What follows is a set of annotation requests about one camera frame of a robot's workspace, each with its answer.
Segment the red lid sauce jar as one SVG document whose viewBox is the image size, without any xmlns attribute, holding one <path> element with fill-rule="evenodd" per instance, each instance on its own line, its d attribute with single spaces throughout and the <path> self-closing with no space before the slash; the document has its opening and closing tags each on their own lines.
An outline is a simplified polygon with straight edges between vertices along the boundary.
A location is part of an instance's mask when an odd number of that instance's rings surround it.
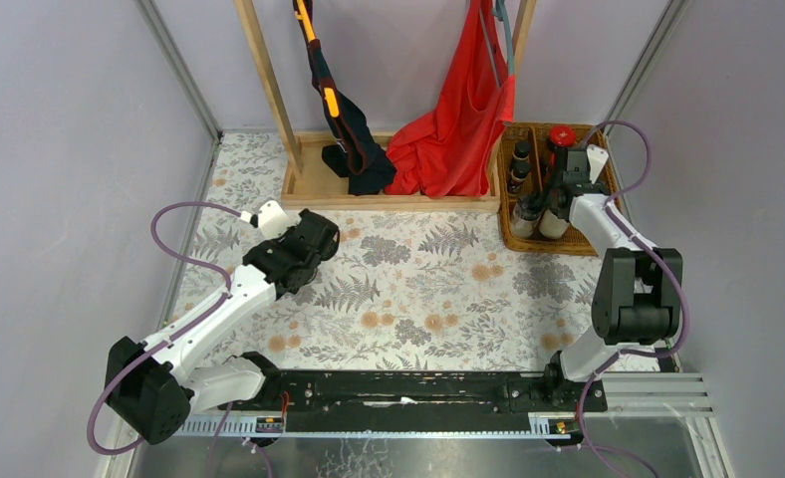
<svg viewBox="0 0 785 478">
<path fill-rule="evenodd" d="M 576 141 L 577 135 L 575 131 L 566 124 L 553 125 L 548 130 L 546 137 L 546 145 L 551 152 L 555 152 L 559 147 L 573 147 Z"/>
</svg>

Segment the small dark bottle front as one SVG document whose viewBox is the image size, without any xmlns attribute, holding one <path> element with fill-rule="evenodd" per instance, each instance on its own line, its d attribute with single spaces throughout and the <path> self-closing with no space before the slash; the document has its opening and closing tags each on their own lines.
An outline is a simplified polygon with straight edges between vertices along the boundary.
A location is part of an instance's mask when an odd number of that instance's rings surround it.
<svg viewBox="0 0 785 478">
<path fill-rule="evenodd" d="M 546 209 L 539 222 L 540 234 L 550 240 L 562 238 L 570 227 L 570 223 L 558 217 L 550 209 Z"/>
</svg>

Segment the small black cap spice bottle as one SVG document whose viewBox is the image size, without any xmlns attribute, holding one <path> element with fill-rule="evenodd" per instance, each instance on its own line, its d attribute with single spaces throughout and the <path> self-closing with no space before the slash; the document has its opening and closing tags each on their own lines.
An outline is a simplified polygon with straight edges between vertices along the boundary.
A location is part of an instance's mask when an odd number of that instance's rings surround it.
<svg viewBox="0 0 785 478">
<path fill-rule="evenodd" d="M 532 145 L 529 141 L 527 140 L 516 141 L 514 143 L 514 148 L 513 148 L 513 160 L 528 163 L 531 150 L 532 150 Z"/>
</svg>

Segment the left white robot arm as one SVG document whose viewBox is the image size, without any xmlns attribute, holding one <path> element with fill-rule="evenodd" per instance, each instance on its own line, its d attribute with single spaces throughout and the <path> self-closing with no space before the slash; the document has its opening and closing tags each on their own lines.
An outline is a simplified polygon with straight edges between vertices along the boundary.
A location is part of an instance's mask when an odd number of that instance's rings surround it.
<svg viewBox="0 0 785 478">
<path fill-rule="evenodd" d="M 308 209 L 292 218 L 275 201 L 238 217 L 259 229 L 263 241 L 246 252 L 225 285 L 181 319 L 140 342 L 123 337 L 111 347 L 91 425 L 108 406 L 140 441 L 157 444 L 190 414 L 251 399 L 262 389 L 264 372 L 248 358 L 208 367 L 202 360 L 242 319 L 309 284 L 337 253 L 340 229 Z"/>
</svg>

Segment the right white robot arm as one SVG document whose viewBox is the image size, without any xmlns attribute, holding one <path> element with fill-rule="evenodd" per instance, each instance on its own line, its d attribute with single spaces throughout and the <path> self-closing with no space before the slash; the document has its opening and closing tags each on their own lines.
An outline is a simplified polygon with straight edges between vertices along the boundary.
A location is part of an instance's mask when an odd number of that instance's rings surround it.
<svg viewBox="0 0 785 478">
<path fill-rule="evenodd" d="M 556 147 L 537 198 L 544 237 L 575 228 L 602 260 L 591 326 L 545 369 L 557 383 L 584 382 L 622 353 L 649 355 L 680 329 L 682 257 L 658 248 L 620 212 L 598 179 L 608 159 L 596 145 Z"/>
</svg>

